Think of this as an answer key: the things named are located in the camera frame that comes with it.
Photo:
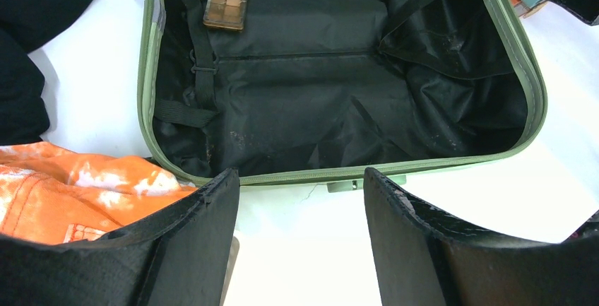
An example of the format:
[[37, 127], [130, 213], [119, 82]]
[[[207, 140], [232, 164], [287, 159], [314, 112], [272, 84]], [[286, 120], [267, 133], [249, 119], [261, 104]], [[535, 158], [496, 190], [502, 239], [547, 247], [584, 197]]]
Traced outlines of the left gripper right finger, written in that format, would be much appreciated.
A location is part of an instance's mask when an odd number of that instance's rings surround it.
[[598, 224], [559, 244], [497, 233], [364, 172], [383, 305], [597, 305]]

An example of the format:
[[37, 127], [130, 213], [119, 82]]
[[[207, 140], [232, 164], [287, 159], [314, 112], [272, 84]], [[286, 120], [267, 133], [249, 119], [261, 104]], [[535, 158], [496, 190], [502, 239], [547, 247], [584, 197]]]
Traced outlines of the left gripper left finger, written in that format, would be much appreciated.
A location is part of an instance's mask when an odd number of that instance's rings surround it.
[[220, 305], [239, 206], [236, 170], [94, 241], [1, 237], [2, 305]]

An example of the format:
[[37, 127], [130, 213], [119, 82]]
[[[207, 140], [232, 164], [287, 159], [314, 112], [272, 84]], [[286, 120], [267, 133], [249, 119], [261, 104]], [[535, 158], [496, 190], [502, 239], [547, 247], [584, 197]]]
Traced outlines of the white plastic basket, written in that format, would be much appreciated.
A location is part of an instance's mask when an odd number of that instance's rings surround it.
[[227, 268], [225, 272], [225, 278], [223, 282], [223, 289], [220, 297], [220, 306], [223, 306], [225, 303], [225, 298], [227, 296], [228, 288], [230, 285], [230, 281], [232, 278], [233, 270], [237, 261], [237, 257], [239, 254], [240, 243], [238, 238], [234, 235], [232, 238], [232, 242], [230, 245], [230, 252], [227, 260]]

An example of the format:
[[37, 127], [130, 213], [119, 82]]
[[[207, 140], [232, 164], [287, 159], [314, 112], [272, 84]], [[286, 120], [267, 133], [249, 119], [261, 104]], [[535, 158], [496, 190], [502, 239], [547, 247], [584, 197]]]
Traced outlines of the orange white garment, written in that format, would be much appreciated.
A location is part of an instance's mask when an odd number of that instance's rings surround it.
[[93, 241], [195, 191], [138, 156], [48, 142], [1, 147], [1, 234], [45, 245]]

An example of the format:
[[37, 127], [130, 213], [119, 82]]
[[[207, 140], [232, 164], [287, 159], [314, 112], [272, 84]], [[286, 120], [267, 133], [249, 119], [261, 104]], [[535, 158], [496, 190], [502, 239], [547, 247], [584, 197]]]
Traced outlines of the green hard-shell suitcase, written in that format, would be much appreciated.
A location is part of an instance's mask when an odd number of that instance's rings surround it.
[[144, 0], [138, 120], [152, 160], [205, 184], [360, 189], [532, 144], [547, 91], [510, 0]]

